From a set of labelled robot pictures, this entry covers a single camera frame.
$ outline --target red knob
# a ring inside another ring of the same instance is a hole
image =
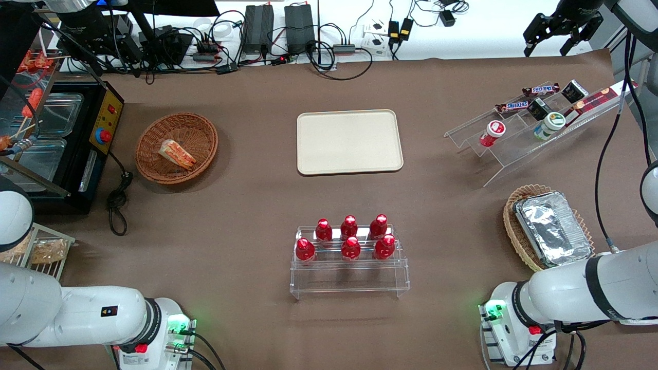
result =
[[[112,140],[112,134],[108,130],[102,130],[100,137],[103,143],[109,143]]]

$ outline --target red switch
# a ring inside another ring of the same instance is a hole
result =
[[[528,331],[530,332],[530,335],[537,335],[542,333],[542,328],[540,327],[529,327]]]
[[[137,352],[139,354],[145,354],[146,350],[148,350],[148,349],[149,349],[149,345],[144,344],[144,343],[141,343],[141,344],[138,344],[137,346],[135,346],[135,352]]]

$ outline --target power adapter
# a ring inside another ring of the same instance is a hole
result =
[[[439,13],[439,18],[445,27],[452,27],[455,25],[455,16],[451,11],[442,11]]]
[[[413,20],[405,18],[402,21],[402,29],[400,30],[400,40],[407,41],[409,40],[409,34],[411,33],[411,27],[413,26]]]

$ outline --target snickers bar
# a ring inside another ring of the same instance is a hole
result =
[[[560,91],[560,85],[553,84],[552,86],[537,86],[536,88],[524,88],[521,89],[521,91],[525,96],[553,95]]]
[[[529,101],[518,101],[516,103],[496,104],[495,109],[498,113],[505,113],[509,111],[521,111],[527,109],[529,105]]]

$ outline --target acrylic display rack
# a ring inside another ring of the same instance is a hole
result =
[[[297,229],[290,267],[290,293],[298,300],[308,294],[332,292],[395,292],[399,298],[409,290],[409,265],[393,225],[388,232],[395,236],[395,252],[384,260],[373,259],[375,241],[367,240],[368,225],[359,225],[357,238],[361,254],[356,261],[343,261],[340,226],[332,226],[333,240],[315,238],[315,226]],[[306,238],[315,245],[316,259],[300,261],[295,256],[298,239]]]
[[[544,82],[539,86],[548,86],[553,83]],[[539,96],[546,105],[551,107],[554,112],[564,114],[573,106],[562,93],[556,93],[549,96]],[[505,103],[514,103],[517,101],[534,100],[537,97],[517,96]],[[493,158],[498,162],[500,169],[485,184],[487,186],[495,179],[501,178],[514,170],[526,165],[535,159],[539,154],[547,149],[555,147],[556,144],[565,142],[568,138],[575,138],[573,132],[582,132],[577,130],[586,123],[617,107],[613,104],[608,107],[598,107],[588,112],[591,116],[583,119],[577,119],[569,127],[554,133],[550,139],[541,141],[534,135],[534,129],[542,122],[537,121],[527,109],[515,114],[498,113],[495,109],[484,113],[448,132],[444,138],[451,138],[458,148],[469,146],[477,156],[482,157],[485,153],[491,153]],[[492,120],[500,120],[505,123],[505,134],[502,138],[496,140],[494,145],[484,147],[480,145],[480,136],[485,132],[486,126]]]

